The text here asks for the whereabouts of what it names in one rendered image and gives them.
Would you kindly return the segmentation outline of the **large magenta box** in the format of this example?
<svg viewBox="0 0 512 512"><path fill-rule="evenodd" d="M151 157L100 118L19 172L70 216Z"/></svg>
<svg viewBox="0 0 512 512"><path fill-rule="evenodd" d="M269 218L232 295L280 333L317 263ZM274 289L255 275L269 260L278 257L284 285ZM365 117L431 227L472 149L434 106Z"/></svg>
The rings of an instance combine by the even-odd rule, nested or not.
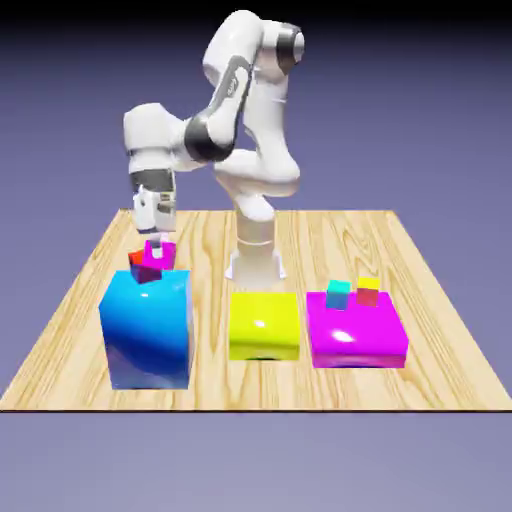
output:
<svg viewBox="0 0 512 512"><path fill-rule="evenodd" d="M377 304L357 303L348 298L347 308L326 305L327 293L306 294L307 323L312 364L315 368L402 368L409 339L386 292Z"/></svg>

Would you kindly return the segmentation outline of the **small red cube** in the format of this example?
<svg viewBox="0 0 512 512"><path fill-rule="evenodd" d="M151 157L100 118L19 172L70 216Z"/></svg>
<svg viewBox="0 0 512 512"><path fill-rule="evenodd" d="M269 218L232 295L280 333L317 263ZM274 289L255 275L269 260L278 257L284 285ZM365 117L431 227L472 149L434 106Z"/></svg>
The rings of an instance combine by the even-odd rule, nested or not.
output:
<svg viewBox="0 0 512 512"><path fill-rule="evenodd" d="M144 251L138 250L128 254L130 272L138 284L160 280L162 271L144 263Z"/></svg>

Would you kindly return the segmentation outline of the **small yellow cube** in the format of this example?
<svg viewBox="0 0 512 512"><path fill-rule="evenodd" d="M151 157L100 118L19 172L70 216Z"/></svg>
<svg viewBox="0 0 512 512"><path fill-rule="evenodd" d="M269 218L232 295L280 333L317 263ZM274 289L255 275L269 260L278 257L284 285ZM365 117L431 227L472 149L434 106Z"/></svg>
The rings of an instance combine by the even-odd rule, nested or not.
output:
<svg viewBox="0 0 512 512"><path fill-rule="evenodd" d="M357 282L356 303L376 307L379 298L380 279L360 276Z"/></svg>

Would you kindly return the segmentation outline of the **small magenta cube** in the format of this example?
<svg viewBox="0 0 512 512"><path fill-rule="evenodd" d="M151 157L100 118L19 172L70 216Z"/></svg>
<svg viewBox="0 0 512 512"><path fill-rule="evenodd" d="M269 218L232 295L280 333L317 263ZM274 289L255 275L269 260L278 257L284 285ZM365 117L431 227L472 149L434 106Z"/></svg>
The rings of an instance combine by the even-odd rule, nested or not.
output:
<svg viewBox="0 0 512 512"><path fill-rule="evenodd" d="M163 244L163 257L154 258L152 256L150 240L145 242L144 263L160 270L173 270L176 257L176 245L173 242Z"/></svg>

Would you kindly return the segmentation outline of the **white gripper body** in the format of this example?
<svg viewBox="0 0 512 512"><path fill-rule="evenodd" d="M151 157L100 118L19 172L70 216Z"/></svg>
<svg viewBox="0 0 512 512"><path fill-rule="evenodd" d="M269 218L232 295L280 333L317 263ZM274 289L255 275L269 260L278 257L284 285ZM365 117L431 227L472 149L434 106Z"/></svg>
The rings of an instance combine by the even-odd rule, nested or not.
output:
<svg viewBox="0 0 512 512"><path fill-rule="evenodd" d="M151 191L140 185L133 196L135 227L141 234L170 233L176 228L173 191Z"/></svg>

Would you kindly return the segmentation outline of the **small cyan cube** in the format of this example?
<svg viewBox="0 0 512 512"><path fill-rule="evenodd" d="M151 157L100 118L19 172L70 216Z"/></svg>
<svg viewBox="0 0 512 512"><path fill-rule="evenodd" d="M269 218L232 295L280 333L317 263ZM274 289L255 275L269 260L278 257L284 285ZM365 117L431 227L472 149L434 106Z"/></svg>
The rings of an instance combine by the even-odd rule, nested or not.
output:
<svg viewBox="0 0 512 512"><path fill-rule="evenodd" d="M326 307L346 310L351 293L351 283L343 280L330 280L326 291Z"/></svg>

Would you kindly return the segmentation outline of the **large blue box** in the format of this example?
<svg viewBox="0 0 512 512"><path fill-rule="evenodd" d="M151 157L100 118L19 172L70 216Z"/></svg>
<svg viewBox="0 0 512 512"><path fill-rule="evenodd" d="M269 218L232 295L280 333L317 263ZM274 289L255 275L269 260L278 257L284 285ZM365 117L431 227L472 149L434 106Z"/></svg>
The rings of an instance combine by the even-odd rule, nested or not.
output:
<svg viewBox="0 0 512 512"><path fill-rule="evenodd" d="M165 271L144 284L118 271L99 314L113 389L188 387L195 348L188 270Z"/></svg>

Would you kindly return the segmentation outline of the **large yellow box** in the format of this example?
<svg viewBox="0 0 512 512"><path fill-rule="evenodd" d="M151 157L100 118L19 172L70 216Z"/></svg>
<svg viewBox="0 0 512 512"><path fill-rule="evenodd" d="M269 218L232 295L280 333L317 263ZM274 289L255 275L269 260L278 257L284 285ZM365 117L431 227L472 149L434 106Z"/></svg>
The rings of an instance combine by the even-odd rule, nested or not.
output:
<svg viewBox="0 0 512 512"><path fill-rule="evenodd" d="M234 292L228 338L231 360L298 360L300 317L296 294Z"/></svg>

